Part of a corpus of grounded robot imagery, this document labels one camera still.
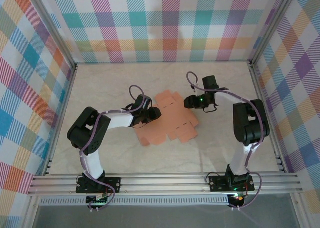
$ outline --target colorful checkered backdrop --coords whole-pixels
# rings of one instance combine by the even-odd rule
[[[0,227],[17,227],[59,119],[70,66],[29,0],[0,0]]]
[[[256,68],[281,150],[320,223],[320,0],[293,0]]]
[[[75,60],[95,63],[247,60],[280,0],[43,3]]]

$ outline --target enclosure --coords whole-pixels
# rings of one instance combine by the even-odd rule
[[[317,227],[319,1],[0,0],[0,226]],[[270,135],[248,165],[262,175],[257,199],[232,211],[206,182],[241,148],[228,104],[192,109],[187,142],[143,146],[138,129],[108,130],[100,162],[120,192],[90,213],[68,130],[86,107],[133,103],[133,84],[154,104],[166,90],[185,99],[189,71],[263,101]]]

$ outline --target aluminum rail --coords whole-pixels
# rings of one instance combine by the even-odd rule
[[[205,182],[207,173],[171,173],[171,174],[110,174],[109,177],[121,177],[121,189],[118,195],[198,195],[232,194],[230,192],[211,192]],[[300,180],[295,173],[261,172],[261,194],[302,192]],[[76,193],[78,175],[35,176],[31,184],[30,196],[61,195],[97,195]],[[253,175],[257,188],[260,184],[257,175]]]

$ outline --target orange paper cutout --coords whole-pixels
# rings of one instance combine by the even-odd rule
[[[182,143],[198,135],[195,126],[199,124],[190,109],[185,108],[184,100],[179,93],[171,94],[169,90],[155,96],[156,105],[161,111],[161,117],[146,124],[138,124],[135,133],[143,146],[160,145],[167,139],[179,138]]]

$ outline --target marble-patterned surface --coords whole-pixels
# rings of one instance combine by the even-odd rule
[[[245,62],[81,64],[50,173],[82,172],[78,150],[67,139],[67,132],[87,106],[99,111],[125,107],[132,103],[128,92],[132,84],[141,86],[151,98],[166,89],[187,97],[193,93],[185,78],[188,71],[196,72],[199,79],[215,75],[220,87],[248,99],[257,97]],[[193,111],[200,122],[196,127],[199,135],[185,144],[167,139],[159,146],[143,147],[132,128],[109,130],[99,149],[102,167],[107,173],[225,171],[235,149],[241,147],[233,133],[232,106],[219,107],[214,113]],[[249,168],[278,170],[269,138],[253,155]]]

